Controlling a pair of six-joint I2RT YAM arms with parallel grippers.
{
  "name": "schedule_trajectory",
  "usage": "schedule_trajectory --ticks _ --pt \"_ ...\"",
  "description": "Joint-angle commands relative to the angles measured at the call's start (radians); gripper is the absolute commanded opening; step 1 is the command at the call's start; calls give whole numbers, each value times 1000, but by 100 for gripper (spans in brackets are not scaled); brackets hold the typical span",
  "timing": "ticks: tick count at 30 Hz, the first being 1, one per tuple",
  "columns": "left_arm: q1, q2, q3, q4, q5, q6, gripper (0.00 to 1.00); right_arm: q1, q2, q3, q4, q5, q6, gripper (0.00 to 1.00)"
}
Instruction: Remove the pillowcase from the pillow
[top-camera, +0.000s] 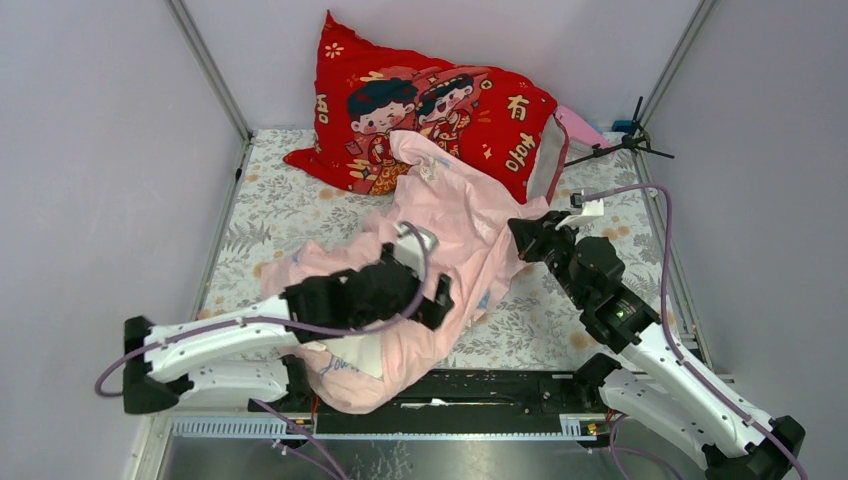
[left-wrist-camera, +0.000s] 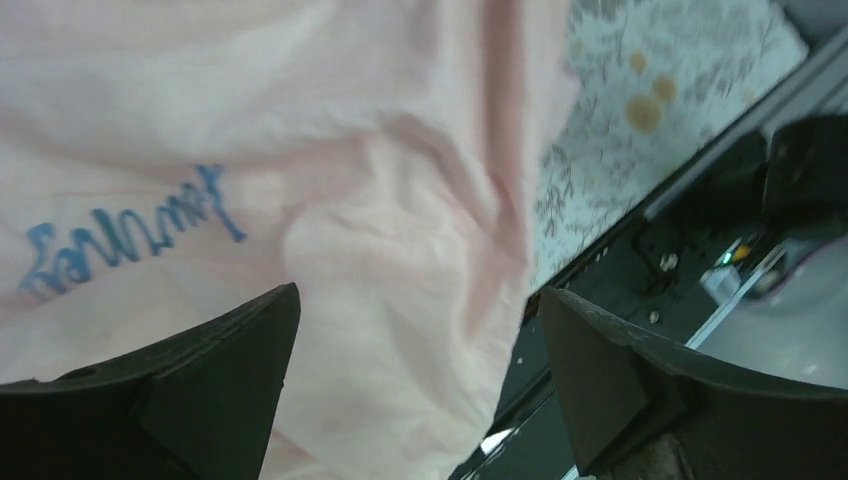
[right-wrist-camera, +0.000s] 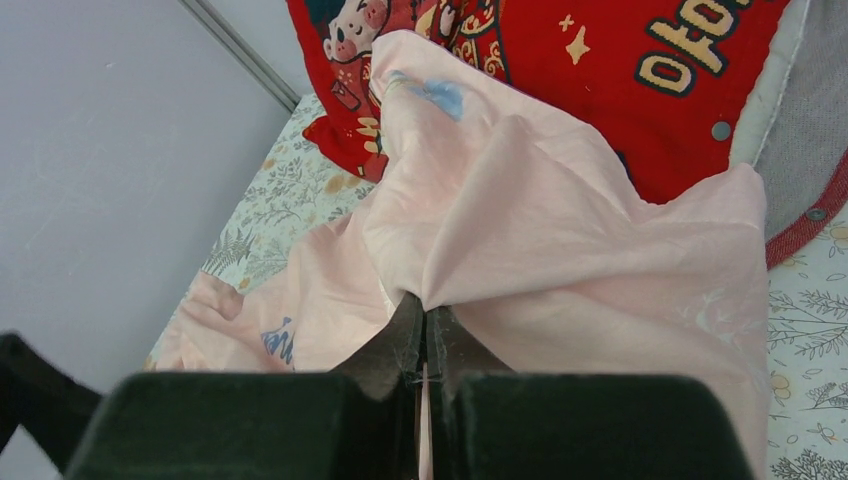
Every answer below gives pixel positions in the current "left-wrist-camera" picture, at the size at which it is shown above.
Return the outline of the pink pillowcase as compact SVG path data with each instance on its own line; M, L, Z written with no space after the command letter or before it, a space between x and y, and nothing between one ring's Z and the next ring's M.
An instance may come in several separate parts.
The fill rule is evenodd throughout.
M566 1L5 1L1 378L286 283L265 479L446 479L495 415Z

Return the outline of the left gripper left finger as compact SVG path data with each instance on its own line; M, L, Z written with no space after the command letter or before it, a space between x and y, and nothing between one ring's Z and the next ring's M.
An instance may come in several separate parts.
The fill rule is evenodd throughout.
M56 380L1 388L5 479L255 479L298 331L295 284Z

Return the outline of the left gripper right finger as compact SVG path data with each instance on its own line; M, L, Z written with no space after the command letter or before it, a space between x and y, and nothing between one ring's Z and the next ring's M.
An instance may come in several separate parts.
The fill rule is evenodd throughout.
M566 290L543 290L538 314L580 474L846 477L845 390L718 360Z

